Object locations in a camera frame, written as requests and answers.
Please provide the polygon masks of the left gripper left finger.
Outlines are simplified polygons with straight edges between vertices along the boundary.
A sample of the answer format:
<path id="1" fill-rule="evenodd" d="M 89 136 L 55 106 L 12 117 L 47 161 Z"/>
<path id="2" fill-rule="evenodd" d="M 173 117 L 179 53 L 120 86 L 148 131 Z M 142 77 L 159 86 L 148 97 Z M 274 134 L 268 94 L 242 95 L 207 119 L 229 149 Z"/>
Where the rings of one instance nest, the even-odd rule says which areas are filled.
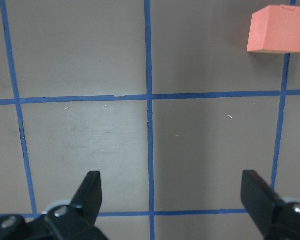
<path id="1" fill-rule="evenodd" d="M 99 171 L 87 173 L 70 204 L 52 208 L 44 217 L 55 240 L 106 240 L 95 223 L 102 206 L 102 182 Z"/>

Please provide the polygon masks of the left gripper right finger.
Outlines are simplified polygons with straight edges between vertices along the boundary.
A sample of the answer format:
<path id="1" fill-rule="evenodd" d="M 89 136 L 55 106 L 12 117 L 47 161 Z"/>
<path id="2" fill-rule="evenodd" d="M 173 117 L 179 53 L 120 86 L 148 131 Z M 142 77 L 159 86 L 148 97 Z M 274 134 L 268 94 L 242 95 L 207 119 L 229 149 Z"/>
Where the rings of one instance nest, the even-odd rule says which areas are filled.
<path id="1" fill-rule="evenodd" d="M 300 240 L 300 199 L 279 196 L 254 170 L 244 170 L 241 202 L 265 240 Z"/>

